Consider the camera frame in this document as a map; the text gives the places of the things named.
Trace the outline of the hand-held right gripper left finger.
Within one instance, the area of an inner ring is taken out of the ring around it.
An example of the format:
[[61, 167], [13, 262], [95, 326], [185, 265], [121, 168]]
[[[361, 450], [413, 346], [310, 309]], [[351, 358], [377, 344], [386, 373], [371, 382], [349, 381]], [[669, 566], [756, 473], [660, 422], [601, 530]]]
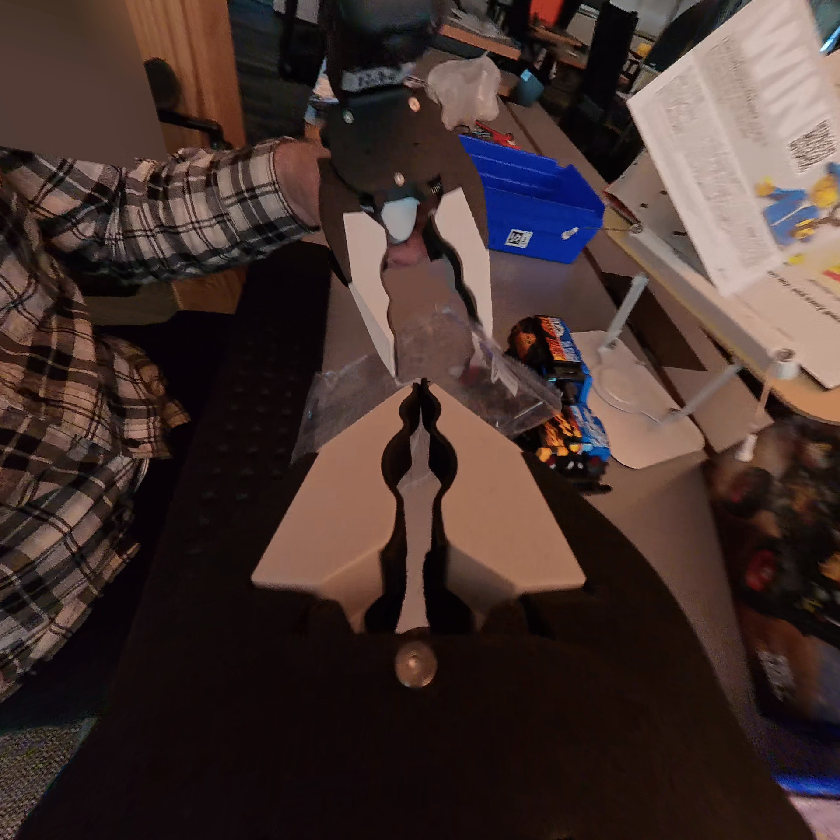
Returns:
[[400, 482], [413, 463], [417, 388], [403, 387], [304, 458], [255, 587], [338, 603], [357, 634], [396, 628], [406, 593]]

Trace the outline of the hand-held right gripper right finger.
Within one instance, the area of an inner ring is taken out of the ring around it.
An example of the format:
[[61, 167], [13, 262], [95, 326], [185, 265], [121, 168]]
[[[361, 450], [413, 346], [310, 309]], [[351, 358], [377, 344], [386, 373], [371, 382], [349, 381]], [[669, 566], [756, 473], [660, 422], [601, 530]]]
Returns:
[[500, 604], [578, 592], [585, 573], [519, 446], [423, 382], [428, 465], [440, 488], [423, 563], [434, 634], [470, 634]]

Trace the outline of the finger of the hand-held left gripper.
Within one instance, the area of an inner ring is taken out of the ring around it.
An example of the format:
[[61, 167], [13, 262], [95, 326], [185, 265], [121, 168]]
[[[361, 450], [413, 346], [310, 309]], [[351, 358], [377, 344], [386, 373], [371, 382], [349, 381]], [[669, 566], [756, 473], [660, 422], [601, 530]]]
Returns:
[[389, 321], [391, 299], [382, 283], [388, 249], [386, 231], [364, 212], [343, 214], [350, 268], [350, 292], [389, 374], [396, 377], [395, 336]]
[[490, 337], [493, 333], [490, 252], [461, 186], [440, 198], [435, 211], [435, 238], [451, 265], [455, 291], [469, 319]]

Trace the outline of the clear plastic bag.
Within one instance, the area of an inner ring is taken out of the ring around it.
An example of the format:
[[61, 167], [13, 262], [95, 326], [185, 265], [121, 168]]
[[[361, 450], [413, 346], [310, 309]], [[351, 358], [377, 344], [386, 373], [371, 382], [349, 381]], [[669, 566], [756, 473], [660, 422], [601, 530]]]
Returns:
[[560, 392], [507, 356], [451, 308], [409, 317], [395, 332], [395, 379], [426, 380], [508, 438], [560, 413]]
[[446, 130], [493, 121], [499, 114], [501, 71], [488, 56], [452, 59], [431, 69], [427, 95], [442, 110]]

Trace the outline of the grey desk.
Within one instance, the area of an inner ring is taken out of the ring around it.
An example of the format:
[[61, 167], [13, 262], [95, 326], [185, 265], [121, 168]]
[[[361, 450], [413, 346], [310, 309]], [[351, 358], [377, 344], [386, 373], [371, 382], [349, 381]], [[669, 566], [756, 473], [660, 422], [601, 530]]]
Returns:
[[[523, 108], [503, 102], [491, 126], [511, 132], [528, 151], [573, 164], [597, 192], [604, 181], [579, 153], [551, 117], [538, 104]], [[491, 255], [493, 308], [497, 340], [501, 343], [510, 326], [536, 312], [559, 314], [573, 331], [606, 331], [617, 311], [618, 292], [624, 293], [637, 263], [606, 233], [598, 233], [588, 249], [571, 265], [525, 259], [507, 253]], [[449, 291], [446, 266], [429, 267], [428, 287], [415, 279], [416, 271], [397, 271], [388, 276], [393, 295], [394, 322], [415, 313], [433, 312], [443, 306]], [[368, 353], [374, 345], [350, 292], [335, 278], [329, 298], [329, 314], [322, 367], [338, 370]], [[701, 455], [630, 469], [612, 464], [607, 470], [613, 491], [589, 497], [636, 546], [663, 578], [695, 628], [735, 710], [739, 722], [763, 759], [776, 771], [776, 759], [788, 753], [771, 751], [776, 746], [774, 725], [763, 719], [755, 706], [747, 661], [736, 613], [729, 594], [717, 529], [701, 473]]]

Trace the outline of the person's left hand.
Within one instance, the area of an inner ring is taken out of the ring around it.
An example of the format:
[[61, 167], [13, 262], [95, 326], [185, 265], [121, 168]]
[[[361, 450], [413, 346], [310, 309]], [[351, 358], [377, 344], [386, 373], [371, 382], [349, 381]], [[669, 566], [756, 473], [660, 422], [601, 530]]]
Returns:
[[320, 142], [283, 139], [274, 153], [274, 167], [280, 193], [295, 218], [310, 228], [319, 228], [320, 162], [330, 152]]

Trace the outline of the blue storage bin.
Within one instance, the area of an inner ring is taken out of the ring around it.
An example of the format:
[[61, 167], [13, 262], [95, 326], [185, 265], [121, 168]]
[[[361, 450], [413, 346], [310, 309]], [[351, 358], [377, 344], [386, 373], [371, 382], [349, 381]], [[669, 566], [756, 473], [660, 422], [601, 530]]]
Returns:
[[489, 248], [563, 265], [602, 229], [605, 205], [572, 165], [461, 135], [485, 194]]

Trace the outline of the crumpled clear plastic bag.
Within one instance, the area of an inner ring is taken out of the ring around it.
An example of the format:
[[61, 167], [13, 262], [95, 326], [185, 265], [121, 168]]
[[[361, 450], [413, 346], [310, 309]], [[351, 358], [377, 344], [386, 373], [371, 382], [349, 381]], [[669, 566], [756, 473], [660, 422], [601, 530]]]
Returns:
[[488, 56], [452, 59], [431, 69], [427, 95], [442, 110], [446, 130], [493, 121], [499, 114], [501, 71]]

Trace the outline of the brown workbench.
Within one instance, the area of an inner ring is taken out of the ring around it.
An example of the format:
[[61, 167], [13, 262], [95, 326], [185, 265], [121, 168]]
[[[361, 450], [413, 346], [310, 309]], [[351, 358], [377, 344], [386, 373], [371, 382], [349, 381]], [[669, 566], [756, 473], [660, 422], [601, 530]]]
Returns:
[[[459, 24], [444, 23], [438, 30], [440, 36], [479, 49], [506, 60], [520, 60], [522, 51], [509, 38], [492, 38], [479, 35]], [[583, 70], [588, 61], [588, 46], [579, 39], [543, 26], [533, 26], [530, 36], [538, 44], [547, 46], [549, 53], [561, 63]]]

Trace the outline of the flame-printed toy monster truck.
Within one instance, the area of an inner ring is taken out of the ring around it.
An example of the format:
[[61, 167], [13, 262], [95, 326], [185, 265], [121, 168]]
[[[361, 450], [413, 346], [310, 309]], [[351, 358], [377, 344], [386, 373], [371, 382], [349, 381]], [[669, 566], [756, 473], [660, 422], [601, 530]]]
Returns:
[[516, 322], [507, 355], [524, 364], [560, 396], [560, 408], [517, 438], [520, 447], [562, 475], [583, 495], [612, 491], [604, 477], [612, 455], [602, 421], [588, 404], [593, 378], [560, 318], [535, 314]]

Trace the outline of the white book stand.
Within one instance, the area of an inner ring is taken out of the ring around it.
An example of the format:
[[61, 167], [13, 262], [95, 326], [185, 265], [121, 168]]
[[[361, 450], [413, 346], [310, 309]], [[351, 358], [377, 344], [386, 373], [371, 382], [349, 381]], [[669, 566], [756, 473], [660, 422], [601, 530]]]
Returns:
[[796, 413], [838, 425], [838, 293], [813, 275], [826, 257], [812, 251], [725, 297], [647, 152], [605, 197], [605, 227], [636, 274], [609, 327], [574, 340], [615, 460], [643, 469], [756, 434], [768, 420], [735, 384], [743, 372]]

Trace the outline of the wooden panel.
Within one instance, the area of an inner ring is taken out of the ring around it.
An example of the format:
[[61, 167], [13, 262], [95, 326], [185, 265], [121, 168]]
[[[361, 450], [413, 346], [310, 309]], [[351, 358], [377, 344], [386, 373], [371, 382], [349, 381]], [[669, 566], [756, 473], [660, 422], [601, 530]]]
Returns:
[[[235, 47], [225, 1], [126, 1], [140, 55], [163, 59], [182, 87], [176, 111], [218, 123], [235, 148], [246, 144]], [[162, 124], [165, 147], [209, 149], [204, 135]], [[173, 288], [182, 310], [233, 314], [244, 269], [179, 280]]]

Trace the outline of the instruction booklet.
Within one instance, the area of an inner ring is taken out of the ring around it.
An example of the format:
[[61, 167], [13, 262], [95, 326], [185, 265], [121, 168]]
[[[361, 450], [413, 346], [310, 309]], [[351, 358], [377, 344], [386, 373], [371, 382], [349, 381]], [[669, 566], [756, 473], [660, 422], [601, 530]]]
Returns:
[[838, 387], [838, 95], [808, 2], [750, 2], [629, 109], [717, 292]]

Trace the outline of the dark toy box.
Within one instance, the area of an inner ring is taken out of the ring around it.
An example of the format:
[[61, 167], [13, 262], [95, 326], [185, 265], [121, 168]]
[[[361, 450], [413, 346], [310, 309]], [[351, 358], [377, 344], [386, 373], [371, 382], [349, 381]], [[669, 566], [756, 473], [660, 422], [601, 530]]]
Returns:
[[705, 478], [760, 713], [837, 742], [838, 426], [781, 417]]

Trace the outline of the person's plaid shirt torso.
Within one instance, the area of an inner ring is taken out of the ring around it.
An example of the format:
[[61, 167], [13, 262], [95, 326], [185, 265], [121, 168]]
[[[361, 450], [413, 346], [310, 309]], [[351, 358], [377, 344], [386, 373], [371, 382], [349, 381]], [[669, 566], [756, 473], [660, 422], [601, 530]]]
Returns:
[[47, 254], [2, 254], [1, 691], [53, 658], [137, 553], [133, 495], [190, 416], [135, 345], [99, 337]]

